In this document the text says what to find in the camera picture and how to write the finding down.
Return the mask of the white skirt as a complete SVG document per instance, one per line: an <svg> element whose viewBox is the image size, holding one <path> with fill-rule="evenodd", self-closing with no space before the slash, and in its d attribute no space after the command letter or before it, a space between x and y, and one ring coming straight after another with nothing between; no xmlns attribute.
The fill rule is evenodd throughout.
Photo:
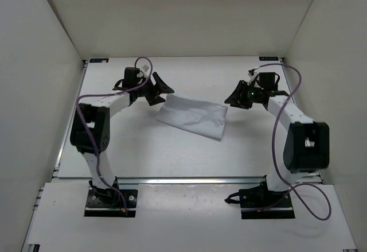
<svg viewBox="0 0 367 252"><path fill-rule="evenodd" d="M228 108L225 105L168 94L156 120L204 137L221 140Z"/></svg>

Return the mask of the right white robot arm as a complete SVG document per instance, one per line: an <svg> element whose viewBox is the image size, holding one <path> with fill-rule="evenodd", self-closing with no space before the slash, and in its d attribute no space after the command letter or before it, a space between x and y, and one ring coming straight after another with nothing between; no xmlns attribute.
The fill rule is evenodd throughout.
<svg viewBox="0 0 367 252"><path fill-rule="evenodd" d="M271 206L284 192L301 178L330 163L329 126L316 122L304 114L286 91L278 89L280 76L276 72L253 72L248 81L239 81L225 100L231 107L251 109L261 104L287 132L281 162L273 161L274 171L265 177L266 187L257 192L263 206Z"/></svg>

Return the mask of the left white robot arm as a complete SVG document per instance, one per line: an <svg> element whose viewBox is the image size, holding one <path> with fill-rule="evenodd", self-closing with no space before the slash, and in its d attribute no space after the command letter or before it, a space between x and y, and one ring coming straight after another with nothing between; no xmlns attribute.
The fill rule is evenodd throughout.
<svg viewBox="0 0 367 252"><path fill-rule="evenodd" d="M124 77L115 83L113 93L78 98L70 142L86 160L92 176L90 185L100 191L99 196L106 204L113 205L120 198L107 156L111 118L138 98L145 98L150 106L154 106L165 102L162 94L172 93L174 90L157 72L147 75L143 69L127 67Z"/></svg>

